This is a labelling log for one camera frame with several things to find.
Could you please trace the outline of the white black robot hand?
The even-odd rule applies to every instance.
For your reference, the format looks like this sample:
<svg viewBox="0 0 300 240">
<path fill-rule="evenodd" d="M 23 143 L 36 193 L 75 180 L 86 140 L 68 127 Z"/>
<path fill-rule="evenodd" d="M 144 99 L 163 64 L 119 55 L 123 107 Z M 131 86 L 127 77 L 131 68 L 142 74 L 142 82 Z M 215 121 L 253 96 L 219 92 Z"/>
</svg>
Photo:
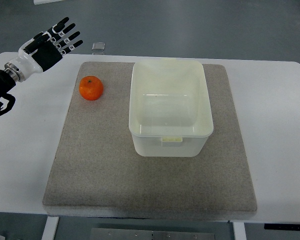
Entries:
<svg viewBox="0 0 300 240">
<path fill-rule="evenodd" d="M 71 32 L 76 24 L 67 24 L 68 17 L 41 31 L 24 43 L 18 50 L 17 57 L 7 62 L 4 71 L 15 82 L 23 82 L 33 74 L 43 73 L 76 48 L 83 41 L 78 39 L 79 31 Z"/>
</svg>

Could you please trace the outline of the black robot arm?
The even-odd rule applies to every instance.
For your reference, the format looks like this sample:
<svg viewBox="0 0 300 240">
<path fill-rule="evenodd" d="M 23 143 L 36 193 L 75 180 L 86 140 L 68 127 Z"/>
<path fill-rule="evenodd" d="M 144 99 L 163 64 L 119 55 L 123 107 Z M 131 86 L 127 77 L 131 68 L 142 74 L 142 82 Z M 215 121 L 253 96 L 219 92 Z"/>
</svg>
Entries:
<svg viewBox="0 0 300 240">
<path fill-rule="evenodd" d="M 15 80 L 4 70 L 0 70 L 0 116 L 8 113 L 16 98 L 8 92 L 16 86 Z"/>
</svg>

